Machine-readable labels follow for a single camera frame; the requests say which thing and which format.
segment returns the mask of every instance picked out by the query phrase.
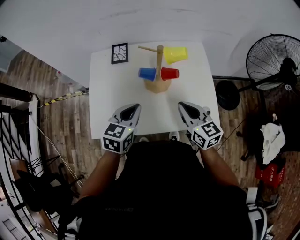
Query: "person's left arm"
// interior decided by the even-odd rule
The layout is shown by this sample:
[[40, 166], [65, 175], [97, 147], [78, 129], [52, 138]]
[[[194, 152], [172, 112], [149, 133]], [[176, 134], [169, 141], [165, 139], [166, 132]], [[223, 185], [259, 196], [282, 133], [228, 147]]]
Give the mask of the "person's left arm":
[[106, 151], [100, 158], [92, 174], [84, 183], [80, 198], [98, 196], [115, 180], [120, 154]]

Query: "foot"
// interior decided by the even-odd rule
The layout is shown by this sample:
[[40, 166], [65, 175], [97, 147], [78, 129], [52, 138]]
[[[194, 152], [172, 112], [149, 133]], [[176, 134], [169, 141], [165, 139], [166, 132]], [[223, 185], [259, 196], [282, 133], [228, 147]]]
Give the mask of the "foot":
[[179, 132], [170, 132], [169, 133], [169, 139], [170, 141], [179, 141]]
[[149, 142], [147, 137], [141, 137], [139, 142]]

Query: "fan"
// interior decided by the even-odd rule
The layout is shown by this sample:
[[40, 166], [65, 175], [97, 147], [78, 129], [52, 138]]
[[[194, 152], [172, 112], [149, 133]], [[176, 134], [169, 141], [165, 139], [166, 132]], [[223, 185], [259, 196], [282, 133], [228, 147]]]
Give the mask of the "fan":
[[300, 64], [300, 41], [294, 37], [271, 34], [258, 40], [249, 50], [246, 60], [251, 84], [238, 89], [230, 81], [216, 86], [217, 101], [226, 110], [240, 103], [240, 92], [254, 89], [267, 90], [285, 84], [291, 90], [297, 83]]

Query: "wooden stand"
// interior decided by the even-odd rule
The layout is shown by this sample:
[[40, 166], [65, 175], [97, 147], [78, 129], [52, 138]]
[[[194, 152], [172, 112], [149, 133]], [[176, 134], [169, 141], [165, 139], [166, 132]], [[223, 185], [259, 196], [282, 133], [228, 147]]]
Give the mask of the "wooden stand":
[[171, 85], [171, 79], [164, 81], [164, 80], [161, 79], [161, 76], [160, 76], [161, 62], [163, 60], [164, 46], [162, 46], [162, 45], [157, 46], [157, 50], [147, 48], [147, 47], [142, 47], [142, 46], [139, 46], [139, 48], [157, 53], [155, 80], [150, 81], [150, 80], [144, 79], [146, 89], [148, 89], [149, 91], [154, 92], [154, 93], [160, 93], [160, 92], [167, 91], [169, 86]]

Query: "blue cup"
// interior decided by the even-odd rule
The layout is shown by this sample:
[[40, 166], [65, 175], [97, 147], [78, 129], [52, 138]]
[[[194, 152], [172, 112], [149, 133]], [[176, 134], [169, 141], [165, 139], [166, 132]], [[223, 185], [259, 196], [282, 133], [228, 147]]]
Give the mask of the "blue cup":
[[140, 68], [139, 77], [148, 79], [150, 81], [154, 81], [155, 73], [156, 73], [155, 68]]

